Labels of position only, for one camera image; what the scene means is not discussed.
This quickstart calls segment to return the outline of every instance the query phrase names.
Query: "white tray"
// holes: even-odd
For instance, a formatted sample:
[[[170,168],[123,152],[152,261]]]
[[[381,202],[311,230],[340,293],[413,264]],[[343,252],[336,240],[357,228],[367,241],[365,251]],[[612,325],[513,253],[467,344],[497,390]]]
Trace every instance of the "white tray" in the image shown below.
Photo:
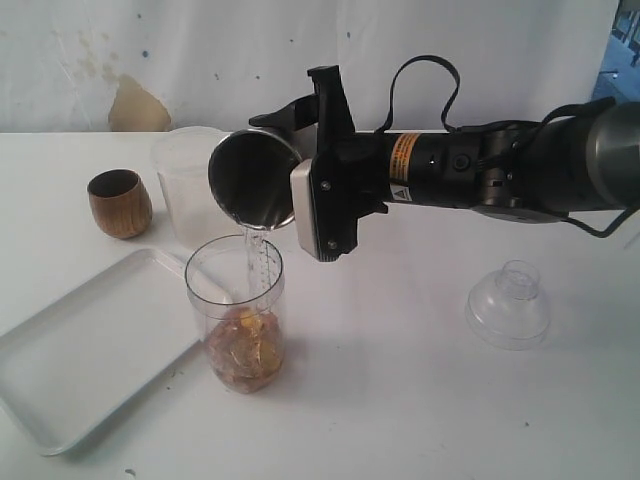
[[[183,268],[138,250],[0,337],[0,401],[40,454],[74,446],[198,340]]]

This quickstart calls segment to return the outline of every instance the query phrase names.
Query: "wooden cup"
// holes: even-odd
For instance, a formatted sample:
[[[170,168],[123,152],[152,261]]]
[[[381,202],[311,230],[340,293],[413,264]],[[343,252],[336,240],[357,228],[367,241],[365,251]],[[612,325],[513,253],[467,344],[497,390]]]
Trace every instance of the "wooden cup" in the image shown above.
[[[125,239],[144,232],[153,215],[140,176],[131,170],[109,170],[87,186],[96,223],[107,235]]]

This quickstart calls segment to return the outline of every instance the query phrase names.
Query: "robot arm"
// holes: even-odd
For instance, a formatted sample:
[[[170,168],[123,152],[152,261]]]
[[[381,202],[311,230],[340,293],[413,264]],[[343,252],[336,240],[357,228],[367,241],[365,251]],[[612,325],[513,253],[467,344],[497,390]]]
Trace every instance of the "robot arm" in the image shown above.
[[[442,112],[447,133],[390,133],[400,72],[417,61],[446,68],[456,88]],[[612,99],[567,105],[542,122],[499,121],[455,128],[447,114],[460,76],[432,55],[406,62],[394,77],[384,125],[356,132],[338,67],[309,71],[315,94],[250,120],[296,130],[318,123],[317,154],[291,173],[301,246],[334,261],[357,246],[358,219],[386,203],[472,209],[515,222],[569,222],[604,238],[640,208],[640,103]],[[570,212],[624,209],[604,231]]]

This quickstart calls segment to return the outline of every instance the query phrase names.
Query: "orange warning label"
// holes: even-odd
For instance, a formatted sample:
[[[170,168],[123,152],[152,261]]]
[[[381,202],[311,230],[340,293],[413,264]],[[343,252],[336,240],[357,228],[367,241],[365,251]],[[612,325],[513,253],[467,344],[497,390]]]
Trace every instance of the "orange warning label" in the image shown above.
[[[389,179],[401,182],[409,181],[409,161],[419,133],[403,133],[396,140],[389,162]]]

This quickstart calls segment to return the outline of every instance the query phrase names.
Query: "white label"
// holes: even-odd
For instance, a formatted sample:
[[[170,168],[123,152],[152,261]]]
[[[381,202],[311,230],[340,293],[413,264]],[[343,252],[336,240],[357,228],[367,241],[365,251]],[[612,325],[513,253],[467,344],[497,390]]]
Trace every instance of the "white label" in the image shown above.
[[[412,202],[411,194],[409,193],[409,187],[404,185],[396,185],[394,183],[389,184],[391,187],[391,195],[393,199],[398,202]]]

